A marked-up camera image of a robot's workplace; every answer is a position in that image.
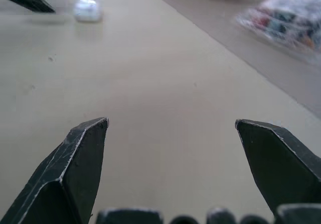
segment beige table surface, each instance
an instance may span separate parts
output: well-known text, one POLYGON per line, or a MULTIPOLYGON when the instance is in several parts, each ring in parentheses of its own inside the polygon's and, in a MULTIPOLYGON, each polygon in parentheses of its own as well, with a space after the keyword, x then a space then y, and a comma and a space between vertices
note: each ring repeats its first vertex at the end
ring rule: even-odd
POLYGON ((96 25, 1 9, 0 216, 72 127, 107 116, 94 216, 204 221, 220 205, 271 219, 235 120, 282 125, 318 155, 321 121, 162 0, 99 1, 96 25))

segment transparent plastic bag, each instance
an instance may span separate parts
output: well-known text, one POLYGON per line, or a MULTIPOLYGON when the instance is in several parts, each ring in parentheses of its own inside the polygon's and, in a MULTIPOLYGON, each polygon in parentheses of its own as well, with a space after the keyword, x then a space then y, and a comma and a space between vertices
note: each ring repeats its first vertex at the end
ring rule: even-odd
POLYGON ((265 0, 237 22, 277 45, 321 53, 321 0, 265 0))

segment gray floor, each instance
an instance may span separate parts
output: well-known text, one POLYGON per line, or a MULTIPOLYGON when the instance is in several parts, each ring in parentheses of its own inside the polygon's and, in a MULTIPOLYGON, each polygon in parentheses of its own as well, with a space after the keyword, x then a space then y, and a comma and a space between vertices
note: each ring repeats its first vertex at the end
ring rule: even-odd
POLYGON ((262 0, 164 1, 321 117, 321 68, 255 38, 235 23, 237 14, 262 0))

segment white small object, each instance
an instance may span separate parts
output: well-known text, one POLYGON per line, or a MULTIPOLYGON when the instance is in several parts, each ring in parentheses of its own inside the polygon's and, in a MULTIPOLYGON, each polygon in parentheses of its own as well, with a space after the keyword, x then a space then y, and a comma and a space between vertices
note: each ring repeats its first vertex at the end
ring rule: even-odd
POLYGON ((102 17, 100 4, 93 0, 78 0, 74 7, 74 15, 79 22, 98 22, 102 17))

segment colorful items in bag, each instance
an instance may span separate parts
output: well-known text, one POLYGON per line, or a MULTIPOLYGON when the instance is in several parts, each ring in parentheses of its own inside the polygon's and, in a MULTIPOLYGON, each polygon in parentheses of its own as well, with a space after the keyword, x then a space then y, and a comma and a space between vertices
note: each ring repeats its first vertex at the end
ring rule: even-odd
POLYGON ((321 0, 265 0, 250 9, 247 20, 256 30, 285 45, 321 51, 321 0))

